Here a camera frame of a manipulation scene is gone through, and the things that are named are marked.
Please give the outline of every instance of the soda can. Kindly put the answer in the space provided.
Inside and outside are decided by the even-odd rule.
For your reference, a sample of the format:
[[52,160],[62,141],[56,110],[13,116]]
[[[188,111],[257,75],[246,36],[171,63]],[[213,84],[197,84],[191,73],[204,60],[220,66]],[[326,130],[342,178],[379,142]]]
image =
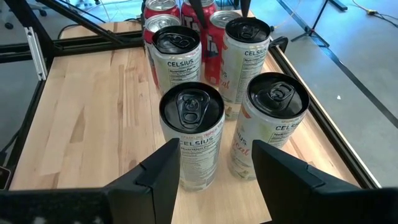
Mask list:
[[150,70],[152,72],[152,77],[154,78],[154,82],[157,88],[159,88],[159,82],[157,81],[154,59],[152,58],[151,54],[152,37],[158,30],[160,30],[163,27],[178,26],[178,25],[181,25],[180,19],[168,14],[159,14],[156,16],[152,16],[151,18],[145,21],[145,29],[144,29],[145,50],[147,52]]
[[220,82],[221,51],[226,24],[241,15],[234,11],[218,11],[210,16],[206,34],[205,79],[212,85]]
[[187,82],[160,100],[160,125],[166,141],[180,138],[180,184],[206,189],[214,180],[224,125],[224,103],[213,87]]
[[[201,6],[205,15],[206,23],[209,24],[210,16],[217,11],[215,1],[201,0]],[[182,3],[181,22],[183,26],[189,27],[199,33],[202,46],[202,67],[205,68],[206,32],[202,32],[202,26],[200,25],[197,14],[193,10],[189,0],[184,0]]]
[[230,171],[256,179],[252,161],[255,139],[282,149],[310,104],[305,87],[287,75],[269,72],[253,78],[246,90],[231,145]]
[[159,14],[169,14],[180,18],[180,9],[175,0],[147,0],[145,2],[144,19]]
[[201,44],[196,31],[184,26],[164,27],[154,34],[152,43],[162,95],[180,83],[199,81]]
[[237,18],[225,27],[219,91],[225,118],[238,118],[250,80],[260,74],[266,58],[271,28],[256,18]]

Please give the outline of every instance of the gray floor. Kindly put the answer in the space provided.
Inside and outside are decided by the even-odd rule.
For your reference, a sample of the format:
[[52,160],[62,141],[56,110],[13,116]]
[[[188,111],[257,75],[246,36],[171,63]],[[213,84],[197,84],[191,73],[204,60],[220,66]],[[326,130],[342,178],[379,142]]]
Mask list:
[[[299,0],[285,0],[295,8]],[[351,0],[341,0],[349,9],[340,12],[327,5],[317,32],[331,45],[331,50],[356,77],[398,116],[398,29],[380,19],[369,17],[354,7]],[[389,0],[357,0],[370,9],[398,17],[398,2]],[[297,14],[313,24],[322,0],[302,0]],[[139,13],[140,1],[107,5],[112,21],[122,21]],[[270,25],[277,25],[288,16],[276,0],[252,0],[255,15]],[[102,7],[91,10],[108,20]],[[53,38],[59,30],[73,23],[48,11],[39,17]],[[0,27],[0,44],[25,42],[24,32],[15,19],[14,30]],[[293,20],[286,22],[272,36],[293,38],[303,29]],[[323,53],[312,39],[304,37],[288,45],[286,54],[294,67],[320,100],[362,160],[383,186],[398,185],[398,129],[366,98],[347,76]],[[0,65],[0,146],[21,125],[31,94],[37,82],[31,62]]]

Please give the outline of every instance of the white can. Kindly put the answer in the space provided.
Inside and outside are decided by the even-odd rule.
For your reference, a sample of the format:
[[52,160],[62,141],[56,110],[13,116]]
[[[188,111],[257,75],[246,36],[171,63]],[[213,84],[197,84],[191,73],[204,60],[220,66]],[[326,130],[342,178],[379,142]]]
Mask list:
[[213,87],[188,82],[171,88],[160,101],[164,138],[180,139],[180,184],[206,189],[214,180],[224,125],[224,103]]
[[201,44],[196,31],[168,26],[158,30],[152,40],[151,53],[162,95],[178,84],[199,81]]
[[228,22],[225,31],[219,91],[226,119],[235,120],[248,83],[261,72],[271,28],[259,19],[247,17]]
[[309,102],[305,87],[287,75],[269,72],[253,78],[245,91],[235,127],[231,172],[242,179],[255,179],[253,140],[281,149],[303,120]]

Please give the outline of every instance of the wooden board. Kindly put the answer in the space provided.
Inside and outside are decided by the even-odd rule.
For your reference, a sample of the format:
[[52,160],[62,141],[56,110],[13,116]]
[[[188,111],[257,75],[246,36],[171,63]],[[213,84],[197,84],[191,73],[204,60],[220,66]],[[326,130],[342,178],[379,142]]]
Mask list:
[[[105,24],[117,32],[134,22]],[[81,27],[63,37],[91,35]],[[280,68],[268,55],[263,72]],[[142,48],[55,58],[11,190],[101,187],[164,144],[160,95]],[[256,181],[234,178],[226,166],[235,121],[225,122],[218,170],[202,192],[178,190],[173,223],[261,223],[270,220]],[[355,180],[308,113],[286,152],[325,172]]]

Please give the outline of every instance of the can lid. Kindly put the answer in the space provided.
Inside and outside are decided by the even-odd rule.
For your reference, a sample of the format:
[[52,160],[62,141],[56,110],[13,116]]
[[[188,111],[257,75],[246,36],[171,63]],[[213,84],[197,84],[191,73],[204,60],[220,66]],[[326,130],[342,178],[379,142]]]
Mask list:
[[[187,4],[187,5],[191,5],[189,3],[189,0],[184,0],[184,3]],[[213,4],[213,3],[214,3],[214,0],[201,0],[201,6],[202,7],[207,7],[207,6],[209,6],[209,5]]]
[[163,54],[185,54],[200,44],[198,32],[184,26],[168,26],[158,30],[152,43]]
[[271,34],[268,24],[253,17],[233,19],[227,23],[225,31],[234,40],[244,43],[260,43]]
[[173,8],[176,5],[175,0],[147,0],[145,7],[153,11],[164,11]]
[[224,115],[224,102],[213,87],[186,82],[171,88],[160,100],[160,117],[170,128],[187,134],[214,127]]
[[180,19],[176,16],[168,14],[159,14],[156,16],[152,16],[145,21],[145,28],[153,33],[163,27],[178,25],[181,25]]
[[226,24],[235,19],[242,17],[239,13],[234,11],[218,11],[210,16],[210,22],[218,28],[224,29]]
[[254,77],[248,86],[248,96],[259,111],[280,119],[300,116],[310,104],[308,92],[299,81],[277,72]]

